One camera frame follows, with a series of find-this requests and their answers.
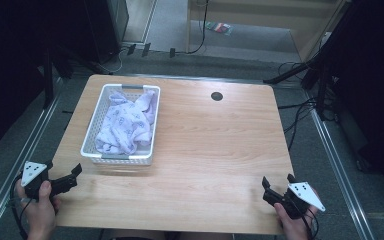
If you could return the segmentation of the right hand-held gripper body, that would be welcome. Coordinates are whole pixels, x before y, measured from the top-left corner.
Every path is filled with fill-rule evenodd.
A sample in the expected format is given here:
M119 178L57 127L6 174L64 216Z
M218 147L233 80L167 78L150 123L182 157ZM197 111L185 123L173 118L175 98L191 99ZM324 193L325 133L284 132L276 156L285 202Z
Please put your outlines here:
M263 199L274 206L280 203L291 219L304 216L310 205L324 212L325 206L308 182L289 183L286 192L281 195L274 190L264 190Z

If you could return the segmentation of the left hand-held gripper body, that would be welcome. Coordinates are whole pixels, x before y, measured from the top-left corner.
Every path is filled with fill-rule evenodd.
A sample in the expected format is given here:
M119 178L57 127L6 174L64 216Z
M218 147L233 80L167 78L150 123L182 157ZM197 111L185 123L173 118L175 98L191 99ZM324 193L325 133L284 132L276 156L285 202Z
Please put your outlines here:
M61 178L51 180L45 163L27 161L24 165L21 178L21 186L25 190L28 198L39 200L39 189L44 181L51 184L50 197L66 193L77 185L77 177L72 177L71 173Z

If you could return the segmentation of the white perforated plastic basket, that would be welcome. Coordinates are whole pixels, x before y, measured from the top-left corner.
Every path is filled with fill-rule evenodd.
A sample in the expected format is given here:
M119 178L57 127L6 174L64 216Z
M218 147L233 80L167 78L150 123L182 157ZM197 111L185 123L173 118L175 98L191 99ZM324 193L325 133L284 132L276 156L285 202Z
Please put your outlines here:
M132 155L124 154L103 154L96 149L95 138L99 133L104 117L110 106L109 97L116 93L123 93L127 99L135 101L145 90L156 92L156 116L155 122L151 125L153 134L151 143L148 146L139 145L136 152ZM160 102L160 88L155 85L133 85L133 84L105 84L98 98L94 112L92 114L86 136L81 147L81 155L90 158L94 163L100 164L119 164L119 165L151 165L155 142L155 132L158 119Z

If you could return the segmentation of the lavender printed cloth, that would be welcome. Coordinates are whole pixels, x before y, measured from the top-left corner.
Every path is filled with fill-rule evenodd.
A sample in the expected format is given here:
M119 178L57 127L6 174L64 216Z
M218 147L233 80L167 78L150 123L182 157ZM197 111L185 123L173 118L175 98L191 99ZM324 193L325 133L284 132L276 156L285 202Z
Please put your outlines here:
M145 90L135 101L116 92L109 100L110 106L95 138L96 149L103 154L132 155L139 145L148 146L156 116L156 92Z

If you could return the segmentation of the person's right hand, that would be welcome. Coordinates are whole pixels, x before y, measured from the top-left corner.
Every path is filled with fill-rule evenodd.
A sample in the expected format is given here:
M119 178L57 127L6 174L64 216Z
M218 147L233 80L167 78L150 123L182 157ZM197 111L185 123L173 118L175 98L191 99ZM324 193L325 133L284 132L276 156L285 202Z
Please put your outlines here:
M302 219L291 219L280 203L275 203L274 209L286 240L312 240L314 238L313 220L318 212L315 206L310 205Z

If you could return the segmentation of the person's left hand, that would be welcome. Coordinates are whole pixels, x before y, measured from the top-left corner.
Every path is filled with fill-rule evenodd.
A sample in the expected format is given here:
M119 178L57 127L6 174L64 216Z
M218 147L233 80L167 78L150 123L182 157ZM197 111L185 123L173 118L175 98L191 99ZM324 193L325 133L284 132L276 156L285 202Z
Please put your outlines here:
M44 181L39 188L37 203L21 203L25 209L25 216L29 225L27 240L51 240L56 229L56 213L61 200L58 197L50 199L52 186Z

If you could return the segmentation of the black angled metal stand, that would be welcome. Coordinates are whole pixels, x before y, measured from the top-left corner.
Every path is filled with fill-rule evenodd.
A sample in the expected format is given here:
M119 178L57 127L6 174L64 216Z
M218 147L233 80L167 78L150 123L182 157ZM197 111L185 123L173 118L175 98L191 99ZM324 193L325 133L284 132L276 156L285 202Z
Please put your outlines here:
M327 89L327 82L331 78L329 73L329 66L326 60L326 53L320 50L310 60L300 63L297 67L280 74L272 79L264 80L266 84L278 84L292 76L305 71L306 74L301 81L301 86L305 90L312 89L315 84L318 84L318 92L316 96L316 113L322 121L326 121L327 117L324 115L326 109L325 95Z

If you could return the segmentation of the dark curtain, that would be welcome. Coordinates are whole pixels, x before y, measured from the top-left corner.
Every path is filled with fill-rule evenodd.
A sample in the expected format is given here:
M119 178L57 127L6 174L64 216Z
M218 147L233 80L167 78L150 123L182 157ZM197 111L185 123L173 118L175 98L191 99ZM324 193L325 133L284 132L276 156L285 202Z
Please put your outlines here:
M72 69L51 31L69 0L0 0L0 140L50 79L39 71L52 63L69 77Z
M353 0L331 40L334 91L365 138L357 152L384 175L384 0Z

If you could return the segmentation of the black cabinet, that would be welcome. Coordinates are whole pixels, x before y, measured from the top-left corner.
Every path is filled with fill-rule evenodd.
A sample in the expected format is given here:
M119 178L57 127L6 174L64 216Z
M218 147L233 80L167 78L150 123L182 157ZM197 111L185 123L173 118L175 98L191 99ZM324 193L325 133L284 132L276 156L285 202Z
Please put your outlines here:
M96 61L104 63L121 50L129 21L126 0L84 0Z

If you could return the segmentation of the colourful flat packet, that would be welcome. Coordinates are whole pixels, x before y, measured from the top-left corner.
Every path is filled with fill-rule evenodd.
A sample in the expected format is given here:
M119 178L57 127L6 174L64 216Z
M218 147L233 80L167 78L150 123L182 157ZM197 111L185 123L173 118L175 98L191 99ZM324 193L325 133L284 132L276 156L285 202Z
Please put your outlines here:
M233 30L233 27L226 23L219 23L219 22L207 22L205 24L205 27L213 32L224 34L229 36Z

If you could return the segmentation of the metal floor rail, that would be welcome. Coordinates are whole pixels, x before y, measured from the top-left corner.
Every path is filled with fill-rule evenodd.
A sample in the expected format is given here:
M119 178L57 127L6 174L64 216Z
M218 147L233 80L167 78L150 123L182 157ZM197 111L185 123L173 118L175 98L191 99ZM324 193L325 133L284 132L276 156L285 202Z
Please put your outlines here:
M0 141L0 219L6 211L11 183L35 151L58 101L55 97L43 107L42 97L34 100Z
M316 110L313 110L311 115L360 240L376 240L325 122L321 120Z

